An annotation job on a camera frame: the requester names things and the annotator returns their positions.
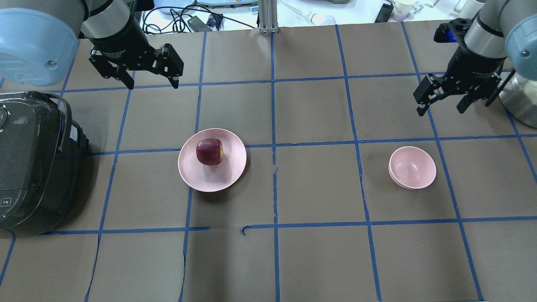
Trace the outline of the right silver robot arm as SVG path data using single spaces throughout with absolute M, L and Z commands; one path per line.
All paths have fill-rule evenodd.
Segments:
M 502 91 L 501 69 L 506 59 L 511 74 L 528 80 L 537 76 L 537 4 L 535 0 L 485 0 L 472 18 L 442 23 L 433 37 L 437 43 L 457 43 L 447 71 L 427 74 L 414 91 L 418 115 L 452 95 L 462 95 L 456 108 L 464 113 L 472 103 L 491 105 Z

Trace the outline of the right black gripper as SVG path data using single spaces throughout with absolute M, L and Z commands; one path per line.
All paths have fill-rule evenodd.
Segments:
M 489 107 L 516 74 L 509 72 L 502 80 L 497 71 L 503 63 L 503 57 L 482 57 L 466 46 L 459 46 L 443 77 L 424 77 L 414 91 L 417 114 L 422 117 L 435 102 L 464 93 L 466 94 L 456 106 L 460 114 L 482 99 L 486 100 L 485 106 Z

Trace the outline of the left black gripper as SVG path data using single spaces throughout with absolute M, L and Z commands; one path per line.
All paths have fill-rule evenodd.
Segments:
M 127 68 L 145 70 L 166 77 L 175 89 L 183 75 L 184 62 L 171 44 L 155 49 L 145 36 L 90 38 L 93 44 L 89 61 L 103 78 L 121 81 L 129 90 L 134 88 L 134 79 Z

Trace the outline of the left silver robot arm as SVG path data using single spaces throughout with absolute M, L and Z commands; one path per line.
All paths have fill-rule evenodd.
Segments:
M 178 88 L 184 63 L 171 44 L 152 47 L 124 0 L 2 0 L 1 77 L 33 86 L 64 78 L 79 35 L 92 44 L 89 61 L 103 78 L 134 88 L 130 71 L 149 71 Z

